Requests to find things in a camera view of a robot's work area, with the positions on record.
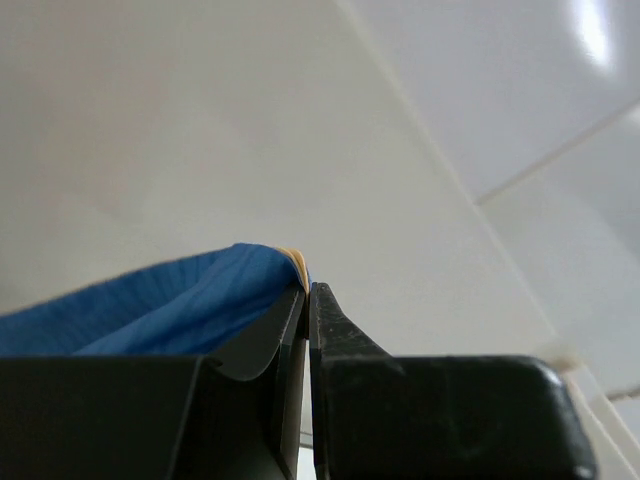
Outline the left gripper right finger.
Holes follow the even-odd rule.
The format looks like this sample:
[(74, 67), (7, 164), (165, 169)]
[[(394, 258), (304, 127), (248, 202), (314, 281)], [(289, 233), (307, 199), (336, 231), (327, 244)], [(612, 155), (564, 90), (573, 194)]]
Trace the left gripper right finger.
[(314, 464), (320, 479), (594, 479), (567, 386), (522, 355), (394, 356), (309, 297)]

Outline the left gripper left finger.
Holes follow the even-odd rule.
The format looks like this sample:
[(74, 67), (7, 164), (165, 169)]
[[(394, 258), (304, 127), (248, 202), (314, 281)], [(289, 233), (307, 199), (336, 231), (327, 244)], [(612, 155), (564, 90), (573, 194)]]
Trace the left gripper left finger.
[(306, 296), (205, 355), (5, 357), (5, 479), (292, 479)]

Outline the blue Pikachu placemat cloth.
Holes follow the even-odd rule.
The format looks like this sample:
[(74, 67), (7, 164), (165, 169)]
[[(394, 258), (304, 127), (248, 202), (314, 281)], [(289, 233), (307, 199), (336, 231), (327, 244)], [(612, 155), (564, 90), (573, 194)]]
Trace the blue Pikachu placemat cloth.
[(209, 353), (265, 314), (291, 284), (310, 290), (299, 251), (237, 243), (4, 314), (1, 354)]

